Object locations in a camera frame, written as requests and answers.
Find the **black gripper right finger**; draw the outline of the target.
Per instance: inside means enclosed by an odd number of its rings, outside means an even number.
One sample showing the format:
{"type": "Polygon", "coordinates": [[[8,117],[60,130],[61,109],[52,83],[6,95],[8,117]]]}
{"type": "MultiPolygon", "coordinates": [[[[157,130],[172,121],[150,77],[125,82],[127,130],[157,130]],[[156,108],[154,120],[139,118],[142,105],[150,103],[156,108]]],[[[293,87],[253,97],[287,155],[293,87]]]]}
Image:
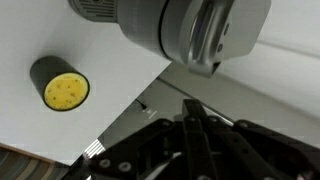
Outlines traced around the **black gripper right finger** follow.
{"type": "Polygon", "coordinates": [[[183,101],[189,177],[203,180],[320,180],[320,150],[247,120],[228,125],[183,101]]]}

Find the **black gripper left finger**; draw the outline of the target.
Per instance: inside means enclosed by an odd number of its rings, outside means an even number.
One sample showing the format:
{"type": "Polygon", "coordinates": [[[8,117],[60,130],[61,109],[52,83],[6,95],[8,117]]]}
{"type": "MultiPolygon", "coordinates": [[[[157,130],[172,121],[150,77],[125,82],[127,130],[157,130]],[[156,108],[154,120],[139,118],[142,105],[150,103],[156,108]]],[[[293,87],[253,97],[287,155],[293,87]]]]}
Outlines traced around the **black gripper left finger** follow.
{"type": "Polygon", "coordinates": [[[184,180],[181,122],[159,119],[92,158],[82,155],[61,180],[184,180]]]}

